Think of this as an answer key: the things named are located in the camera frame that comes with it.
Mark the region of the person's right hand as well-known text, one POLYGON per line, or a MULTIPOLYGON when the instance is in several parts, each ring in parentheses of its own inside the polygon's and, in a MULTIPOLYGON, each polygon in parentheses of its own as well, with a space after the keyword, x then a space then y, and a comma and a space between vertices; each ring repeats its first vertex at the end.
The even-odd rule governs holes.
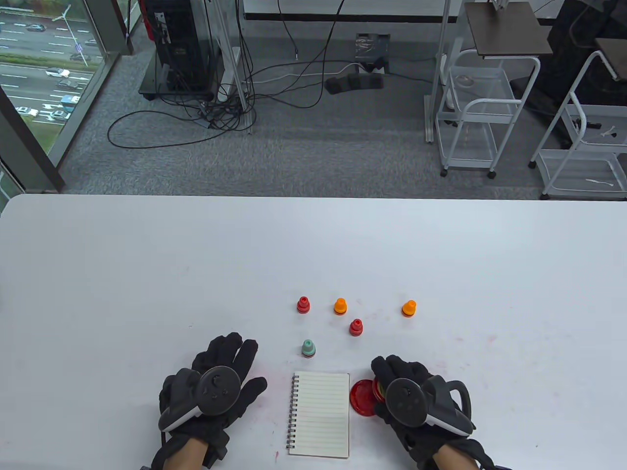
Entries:
POLYGON ((496 465, 472 438, 472 401, 459 380, 448 382, 420 362, 394 354, 378 356, 370 367, 385 401, 376 416, 394 430, 420 470, 494 470, 496 465))

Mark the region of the person's left hand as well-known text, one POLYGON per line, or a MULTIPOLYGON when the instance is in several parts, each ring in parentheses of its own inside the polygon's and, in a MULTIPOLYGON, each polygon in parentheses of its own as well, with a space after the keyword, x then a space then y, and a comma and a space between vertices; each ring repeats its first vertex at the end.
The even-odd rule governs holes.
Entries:
POLYGON ((161 413, 190 398, 202 375, 218 366, 232 369, 242 387, 231 409, 213 417, 191 417, 171 430, 170 438, 163 440, 163 445, 155 454, 151 469, 210 469, 217 460, 224 458, 229 437, 226 429, 242 418, 248 406, 268 386, 264 377, 246 380, 257 350, 255 340, 243 340, 239 333, 231 332, 212 339, 206 351, 195 356, 190 368, 167 376, 159 394, 161 413))

